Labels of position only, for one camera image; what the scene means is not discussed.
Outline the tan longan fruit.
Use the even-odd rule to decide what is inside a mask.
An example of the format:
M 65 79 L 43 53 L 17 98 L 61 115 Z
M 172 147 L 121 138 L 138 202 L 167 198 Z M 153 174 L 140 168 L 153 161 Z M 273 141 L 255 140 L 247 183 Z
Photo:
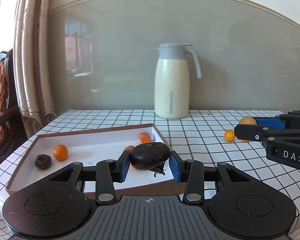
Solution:
M 250 116 L 245 116 L 239 121 L 240 125 L 257 125 L 257 121 Z

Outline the dark round shrivelled fruit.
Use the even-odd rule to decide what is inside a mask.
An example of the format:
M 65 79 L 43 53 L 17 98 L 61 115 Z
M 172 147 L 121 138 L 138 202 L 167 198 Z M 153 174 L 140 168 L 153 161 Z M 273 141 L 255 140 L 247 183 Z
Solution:
M 46 154 L 37 155 L 34 161 L 35 167 L 37 167 L 40 170 L 47 170 L 51 166 L 51 163 L 51 157 Z

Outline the orange tangerine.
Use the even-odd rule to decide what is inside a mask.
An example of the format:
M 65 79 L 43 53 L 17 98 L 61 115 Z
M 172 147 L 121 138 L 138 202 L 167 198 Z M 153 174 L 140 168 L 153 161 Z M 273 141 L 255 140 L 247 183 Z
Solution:
M 53 156 L 58 161 L 64 161 L 68 158 L 68 149 L 65 145 L 56 145 L 53 148 Z

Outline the brownish carrot chunk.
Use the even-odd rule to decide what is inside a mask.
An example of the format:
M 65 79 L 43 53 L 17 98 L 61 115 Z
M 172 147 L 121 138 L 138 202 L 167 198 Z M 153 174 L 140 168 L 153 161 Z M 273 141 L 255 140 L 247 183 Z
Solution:
M 127 147 L 125 147 L 124 151 L 129 151 L 129 152 L 132 152 L 132 150 L 134 150 L 134 146 L 133 145 L 129 145 Z

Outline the dark wrinkled fruit elongated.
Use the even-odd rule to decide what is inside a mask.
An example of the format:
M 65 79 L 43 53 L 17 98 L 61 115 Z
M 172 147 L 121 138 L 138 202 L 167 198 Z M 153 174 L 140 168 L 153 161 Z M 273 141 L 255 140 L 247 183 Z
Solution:
M 170 148 L 163 142 L 149 142 L 136 146 L 129 156 L 130 164 L 137 170 L 151 171 L 165 175 L 164 166 L 171 154 Z

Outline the orange carrot chunk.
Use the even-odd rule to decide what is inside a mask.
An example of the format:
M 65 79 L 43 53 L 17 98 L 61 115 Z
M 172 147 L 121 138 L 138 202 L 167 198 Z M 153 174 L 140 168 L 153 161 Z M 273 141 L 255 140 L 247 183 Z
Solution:
M 140 133 L 139 140 L 142 144 L 147 144 L 152 142 L 151 136 L 147 132 Z

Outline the checkered white tablecloth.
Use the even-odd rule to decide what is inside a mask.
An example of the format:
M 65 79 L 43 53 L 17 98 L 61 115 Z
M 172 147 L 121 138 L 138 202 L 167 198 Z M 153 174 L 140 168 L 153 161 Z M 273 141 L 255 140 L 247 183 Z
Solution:
M 70 109 L 42 128 L 40 133 L 153 123 L 182 158 L 199 160 L 207 166 L 226 161 L 290 196 L 297 208 L 290 236 L 300 239 L 300 171 L 266 159 L 259 142 L 228 142 L 224 139 L 224 132 L 234 129 L 244 116 L 275 115 L 277 111 L 191 110 L 183 119 L 166 120 L 145 109 Z

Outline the brown cardboard box tray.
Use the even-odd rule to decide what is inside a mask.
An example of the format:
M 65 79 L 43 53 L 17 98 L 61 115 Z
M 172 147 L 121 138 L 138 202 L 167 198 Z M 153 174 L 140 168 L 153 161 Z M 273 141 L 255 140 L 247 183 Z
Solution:
M 76 161 L 82 162 L 84 166 L 95 166 L 99 161 L 116 160 L 127 146 L 136 146 L 140 143 L 139 135 L 142 132 L 148 133 L 155 142 L 167 142 L 153 124 L 39 135 L 17 165 L 6 191 L 13 194 Z M 53 158 L 51 166 L 44 171 L 36 168 L 34 164 L 36 156 L 39 154 L 52 156 L 56 145 L 66 146 L 68 158 L 64 161 Z M 131 167 L 125 182 L 114 184 L 117 195 L 182 194 L 185 184 L 174 181 L 168 164 L 165 164 L 164 170 L 164 174 L 154 175 L 153 172 L 138 171 Z

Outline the wooden sofa with cushion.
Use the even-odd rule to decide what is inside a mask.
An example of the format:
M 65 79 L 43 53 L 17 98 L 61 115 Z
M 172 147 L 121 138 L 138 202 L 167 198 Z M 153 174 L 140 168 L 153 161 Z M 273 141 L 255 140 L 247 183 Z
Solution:
M 0 52 L 0 164 L 27 140 L 14 84 L 13 50 Z

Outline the cream thermos jug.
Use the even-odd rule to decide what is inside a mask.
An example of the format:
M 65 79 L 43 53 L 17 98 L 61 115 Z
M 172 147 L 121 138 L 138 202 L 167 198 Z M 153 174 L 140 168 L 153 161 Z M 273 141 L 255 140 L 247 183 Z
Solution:
M 164 119 L 182 119 L 190 105 L 190 72 L 186 55 L 193 57 L 197 78 L 202 70 L 197 54 L 189 44 L 163 43 L 159 53 L 154 79 L 154 111 Z

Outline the beige lace curtain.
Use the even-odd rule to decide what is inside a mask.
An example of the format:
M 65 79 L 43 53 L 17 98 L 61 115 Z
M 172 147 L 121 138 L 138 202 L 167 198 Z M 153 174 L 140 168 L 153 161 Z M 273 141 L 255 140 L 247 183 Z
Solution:
M 47 61 L 49 0 L 17 0 L 14 80 L 25 132 L 32 137 L 55 117 Z

